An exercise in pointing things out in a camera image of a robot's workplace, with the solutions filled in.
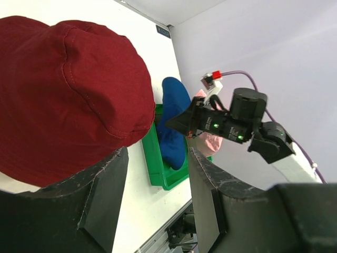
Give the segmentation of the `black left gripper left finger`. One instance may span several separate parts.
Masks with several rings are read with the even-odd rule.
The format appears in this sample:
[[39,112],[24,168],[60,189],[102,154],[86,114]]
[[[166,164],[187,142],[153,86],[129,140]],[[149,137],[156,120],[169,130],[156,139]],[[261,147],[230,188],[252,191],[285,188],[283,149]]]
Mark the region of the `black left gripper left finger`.
[[1,252],[111,252],[128,167],[123,147],[36,192],[1,192]]

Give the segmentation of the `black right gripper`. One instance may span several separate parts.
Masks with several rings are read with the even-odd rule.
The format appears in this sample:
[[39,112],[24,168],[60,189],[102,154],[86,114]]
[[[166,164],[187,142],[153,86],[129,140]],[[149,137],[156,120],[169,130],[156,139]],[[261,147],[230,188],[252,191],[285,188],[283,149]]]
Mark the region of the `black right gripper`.
[[204,97],[195,96],[189,107],[179,115],[166,121],[165,126],[194,138],[199,132],[237,143],[257,138],[257,99],[233,99],[230,109],[208,109]]

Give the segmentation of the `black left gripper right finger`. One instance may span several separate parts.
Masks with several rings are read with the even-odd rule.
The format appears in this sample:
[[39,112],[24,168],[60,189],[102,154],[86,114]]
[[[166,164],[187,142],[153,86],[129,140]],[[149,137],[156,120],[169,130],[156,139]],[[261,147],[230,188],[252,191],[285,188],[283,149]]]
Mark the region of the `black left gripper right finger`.
[[336,252],[336,184],[261,190],[189,149],[200,252]]

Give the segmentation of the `blue beanie hat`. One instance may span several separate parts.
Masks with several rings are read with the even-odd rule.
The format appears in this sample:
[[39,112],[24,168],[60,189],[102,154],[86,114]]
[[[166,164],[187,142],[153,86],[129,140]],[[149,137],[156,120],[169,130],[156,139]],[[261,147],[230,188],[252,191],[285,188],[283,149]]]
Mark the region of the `blue beanie hat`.
[[183,83],[166,77],[162,81],[162,116],[156,126],[161,156],[173,170],[179,170],[185,161],[185,137],[165,124],[168,120],[184,112],[190,105],[190,96]]

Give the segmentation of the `pink hat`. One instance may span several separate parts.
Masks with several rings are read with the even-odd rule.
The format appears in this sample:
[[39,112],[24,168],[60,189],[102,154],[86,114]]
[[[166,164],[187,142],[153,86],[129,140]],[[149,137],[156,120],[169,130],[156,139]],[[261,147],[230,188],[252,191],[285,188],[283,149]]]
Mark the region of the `pink hat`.
[[221,137],[203,132],[195,138],[195,146],[204,156],[210,157],[220,150],[222,141]]

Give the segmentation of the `dark red beanie hat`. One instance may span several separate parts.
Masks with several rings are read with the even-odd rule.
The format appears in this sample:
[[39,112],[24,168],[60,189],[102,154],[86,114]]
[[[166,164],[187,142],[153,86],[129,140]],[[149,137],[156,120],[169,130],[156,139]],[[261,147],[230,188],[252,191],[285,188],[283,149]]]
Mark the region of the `dark red beanie hat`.
[[106,26],[1,19],[1,172],[38,187],[61,181],[150,130],[149,71]]

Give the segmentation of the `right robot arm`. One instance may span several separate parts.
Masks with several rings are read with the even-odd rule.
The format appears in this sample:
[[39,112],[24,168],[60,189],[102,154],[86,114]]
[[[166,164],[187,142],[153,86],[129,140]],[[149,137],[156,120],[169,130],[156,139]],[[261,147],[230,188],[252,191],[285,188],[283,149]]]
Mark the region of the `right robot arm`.
[[288,182],[324,183],[317,165],[285,128],[276,121],[262,121],[266,104],[266,94],[248,88],[234,90],[229,109],[215,94],[209,98],[195,96],[190,106],[169,119],[166,126],[188,138],[195,138],[201,131],[239,144],[249,142],[248,152],[258,153]]

